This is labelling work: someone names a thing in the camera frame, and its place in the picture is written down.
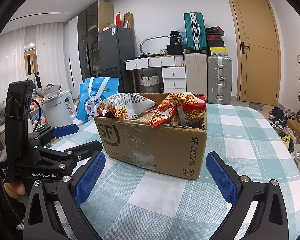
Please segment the left hand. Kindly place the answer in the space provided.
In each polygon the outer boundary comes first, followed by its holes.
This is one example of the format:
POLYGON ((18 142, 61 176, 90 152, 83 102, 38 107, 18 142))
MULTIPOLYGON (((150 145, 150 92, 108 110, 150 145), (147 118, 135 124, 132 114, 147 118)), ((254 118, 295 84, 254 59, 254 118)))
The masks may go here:
POLYGON ((18 199, 25 194, 25 186, 21 181, 5 183, 4 188, 7 194, 14 199, 18 199))

